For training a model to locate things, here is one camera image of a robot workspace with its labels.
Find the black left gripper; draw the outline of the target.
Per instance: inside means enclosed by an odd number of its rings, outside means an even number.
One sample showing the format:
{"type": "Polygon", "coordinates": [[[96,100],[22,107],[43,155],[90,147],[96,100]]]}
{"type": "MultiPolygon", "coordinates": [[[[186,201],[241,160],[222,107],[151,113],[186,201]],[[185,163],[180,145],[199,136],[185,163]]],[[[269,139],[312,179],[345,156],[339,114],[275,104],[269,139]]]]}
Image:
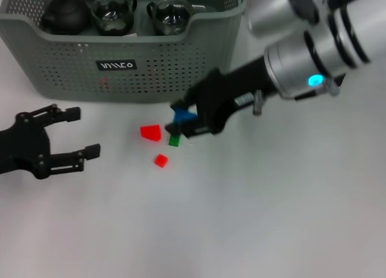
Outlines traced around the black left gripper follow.
{"type": "Polygon", "coordinates": [[[99,158],[101,145],[95,144],[70,153],[50,154],[50,143],[45,127],[59,122],[81,119],[81,109],[62,110],[57,104],[16,115],[14,124],[1,131],[1,174],[24,170],[37,179],[49,174],[84,171],[86,160],[99,158]]]}

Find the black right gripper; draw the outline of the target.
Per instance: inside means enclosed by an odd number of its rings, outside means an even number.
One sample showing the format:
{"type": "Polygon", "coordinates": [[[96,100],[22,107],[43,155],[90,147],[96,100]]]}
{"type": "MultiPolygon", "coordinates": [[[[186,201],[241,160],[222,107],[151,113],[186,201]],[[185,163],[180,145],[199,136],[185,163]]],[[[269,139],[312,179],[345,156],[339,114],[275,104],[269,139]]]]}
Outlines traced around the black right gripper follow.
{"type": "Polygon", "coordinates": [[[221,133],[231,115],[244,108],[237,105],[235,99],[256,91],[260,91],[264,97],[278,94],[263,57],[228,74],[215,69],[192,86],[183,99],[170,104],[174,111],[188,111],[190,107],[196,106],[198,117],[180,123],[169,123],[165,130],[171,136],[186,138],[221,133]]]}

